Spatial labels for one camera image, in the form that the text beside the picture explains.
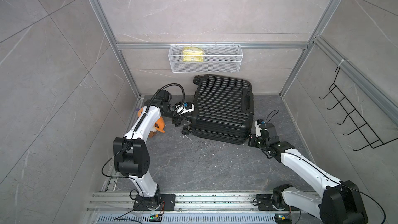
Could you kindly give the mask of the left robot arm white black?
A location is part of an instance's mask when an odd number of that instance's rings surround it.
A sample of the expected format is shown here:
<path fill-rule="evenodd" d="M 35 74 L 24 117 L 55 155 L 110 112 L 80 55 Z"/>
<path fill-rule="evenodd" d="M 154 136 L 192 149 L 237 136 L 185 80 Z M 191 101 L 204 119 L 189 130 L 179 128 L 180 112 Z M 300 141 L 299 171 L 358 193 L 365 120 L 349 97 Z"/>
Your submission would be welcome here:
<path fill-rule="evenodd" d="M 182 92 L 181 101 L 174 106 L 171 106 L 171 94 L 166 90 L 169 87 L 178 87 Z M 186 106 L 185 96 L 183 86 L 178 83 L 161 87 L 143 107 L 141 115 L 127 134 L 113 141 L 114 155 L 105 163 L 113 161 L 115 171 L 120 175 L 107 175 L 101 171 L 110 179 L 123 178 L 132 181 L 134 184 L 132 192 L 136 193 L 134 201 L 150 210 L 165 207 L 165 204 L 161 200 L 160 187 L 149 172 L 150 154 L 146 141 L 162 116 L 180 120 Z"/>

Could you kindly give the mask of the black hard-shell suitcase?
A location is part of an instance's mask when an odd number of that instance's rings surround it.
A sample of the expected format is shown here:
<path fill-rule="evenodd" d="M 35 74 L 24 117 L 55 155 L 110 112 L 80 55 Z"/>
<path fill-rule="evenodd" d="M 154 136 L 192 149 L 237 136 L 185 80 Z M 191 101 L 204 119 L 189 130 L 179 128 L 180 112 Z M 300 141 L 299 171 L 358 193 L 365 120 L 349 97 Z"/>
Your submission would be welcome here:
<path fill-rule="evenodd" d="M 241 145 L 251 134 L 254 123 L 252 84 L 244 79 L 206 74 L 196 76 L 194 111 L 183 135 Z"/>

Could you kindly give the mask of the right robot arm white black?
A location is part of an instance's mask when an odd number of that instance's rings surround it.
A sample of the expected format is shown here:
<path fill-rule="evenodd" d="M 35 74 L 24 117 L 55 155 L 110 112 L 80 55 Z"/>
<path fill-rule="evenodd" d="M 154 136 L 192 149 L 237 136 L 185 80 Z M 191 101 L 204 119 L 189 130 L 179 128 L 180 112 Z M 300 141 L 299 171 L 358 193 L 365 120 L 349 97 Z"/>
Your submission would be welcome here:
<path fill-rule="evenodd" d="M 369 221 L 361 192 L 352 181 L 342 181 L 306 159 L 292 144 L 282 142 L 270 120 L 279 113 L 272 111 L 265 120 L 254 121 L 255 133 L 248 145 L 260 149 L 268 159 L 276 159 L 305 180 L 317 193 L 312 195 L 290 184 L 273 189 L 272 207 L 277 211 L 295 207 L 320 219 L 324 224 L 366 224 Z"/>

